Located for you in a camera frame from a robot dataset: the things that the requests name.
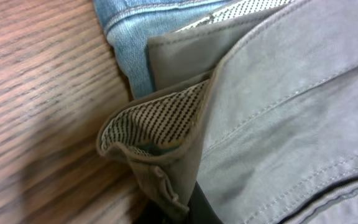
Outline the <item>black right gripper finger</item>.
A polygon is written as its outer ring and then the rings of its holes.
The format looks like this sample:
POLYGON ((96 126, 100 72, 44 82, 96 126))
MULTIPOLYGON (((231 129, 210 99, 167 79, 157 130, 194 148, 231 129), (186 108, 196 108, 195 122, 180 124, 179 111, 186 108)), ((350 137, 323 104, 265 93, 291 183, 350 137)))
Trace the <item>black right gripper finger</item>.
MULTIPOLYGON (((188 203, 190 211, 179 224, 223 224, 211 208, 198 183, 188 203)), ((141 224, 176 224, 156 203, 149 200, 141 213, 141 224)))

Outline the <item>grey cargo shorts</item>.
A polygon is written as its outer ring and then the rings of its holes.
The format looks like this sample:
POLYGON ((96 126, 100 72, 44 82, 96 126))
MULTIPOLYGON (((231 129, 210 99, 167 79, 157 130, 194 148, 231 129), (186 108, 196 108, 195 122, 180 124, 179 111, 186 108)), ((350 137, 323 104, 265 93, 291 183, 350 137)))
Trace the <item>grey cargo shorts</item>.
POLYGON ((178 223, 196 183, 222 223, 358 223, 358 1, 246 5, 150 38, 98 152, 178 223))

